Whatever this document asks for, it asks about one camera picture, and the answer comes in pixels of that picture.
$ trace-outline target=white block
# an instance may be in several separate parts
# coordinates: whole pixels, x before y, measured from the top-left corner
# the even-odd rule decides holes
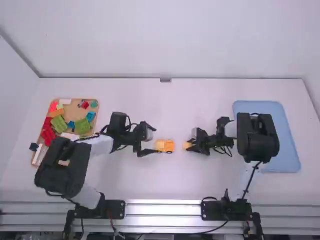
[[[60,99],[59,104],[69,105],[69,104],[71,104],[71,98],[70,99],[67,99],[67,98]]]

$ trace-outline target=black clamp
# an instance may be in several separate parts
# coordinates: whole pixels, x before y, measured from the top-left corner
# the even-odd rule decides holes
[[[249,224],[247,224],[247,226],[243,230],[243,238],[245,240],[261,240],[264,233],[261,226],[260,213],[253,212],[250,215],[250,219],[252,220],[255,227],[255,234],[251,231]]]

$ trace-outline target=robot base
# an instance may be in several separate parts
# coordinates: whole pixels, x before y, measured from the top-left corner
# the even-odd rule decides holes
[[[251,221],[251,204],[245,199],[222,203],[221,201],[203,201],[201,203],[203,221]]]

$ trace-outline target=blue block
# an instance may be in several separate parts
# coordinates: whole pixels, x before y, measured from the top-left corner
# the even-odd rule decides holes
[[[90,111],[86,115],[86,119],[88,120],[89,123],[91,123],[94,120],[95,116],[96,116],[96,113],[94,111]]]
[[[70,128],[70,129],[74,129],[76,126],[75,126],[75,122],[74,121],[70,121],[69,123],[68,123],[68,128]]]

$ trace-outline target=green block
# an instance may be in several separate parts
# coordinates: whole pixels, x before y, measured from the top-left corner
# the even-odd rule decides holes
[[[98,102],[96,100],[93,100],[91,103],[91,107],[94,109],[98,106]]]
[[[50,122],[58,133],[62,133],[68,128],[64,118],[61,115],[52,118]]]
[[[75,131],[77,134],[85,134],[90,131],[90,123],[86,118],[75,121]]]

